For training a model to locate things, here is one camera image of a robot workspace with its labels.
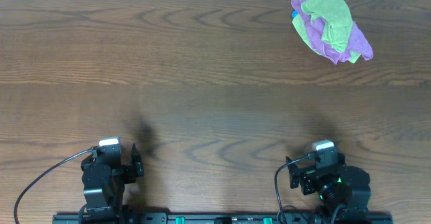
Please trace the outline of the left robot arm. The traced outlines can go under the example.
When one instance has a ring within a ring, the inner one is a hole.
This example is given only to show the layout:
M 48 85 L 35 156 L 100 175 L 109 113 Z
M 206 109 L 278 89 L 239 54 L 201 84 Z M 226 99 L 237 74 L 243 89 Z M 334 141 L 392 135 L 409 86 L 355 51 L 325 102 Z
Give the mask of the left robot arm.
M 136 146 L 131 163 L 121 163 L 119 144 L 92 147 L 81 162 L 86 204 L 78 212 L 79 223 L 138 223 L 139 215 L 123 204 L 125 186 L 144 175 Z

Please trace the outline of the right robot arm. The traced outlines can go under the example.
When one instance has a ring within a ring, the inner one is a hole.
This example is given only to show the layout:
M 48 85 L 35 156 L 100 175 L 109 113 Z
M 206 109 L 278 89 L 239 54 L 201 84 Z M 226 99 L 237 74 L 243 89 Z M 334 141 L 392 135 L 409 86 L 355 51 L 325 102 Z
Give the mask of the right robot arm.
M 322 205 L 307 218 L 308 223 L 370 223 L 370 175 L 345 164 L 345 155 L 320 156 L 315 164 L 299 168 L 286 158 L 290 188 L 301 187 L 304 195 L 317 193 Z

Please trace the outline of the green microfiber cloth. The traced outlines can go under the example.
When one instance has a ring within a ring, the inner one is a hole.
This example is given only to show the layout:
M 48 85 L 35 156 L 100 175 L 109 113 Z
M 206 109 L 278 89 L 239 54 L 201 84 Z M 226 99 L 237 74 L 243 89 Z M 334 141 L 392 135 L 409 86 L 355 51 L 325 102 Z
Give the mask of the green microfiber cloth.
M 344 0 L 306 0 L 301 9 L 311 16 L 310 21 L 324 19 L 321 40 L 337 52 L 347 48 L 353 27 L 350 9 Z

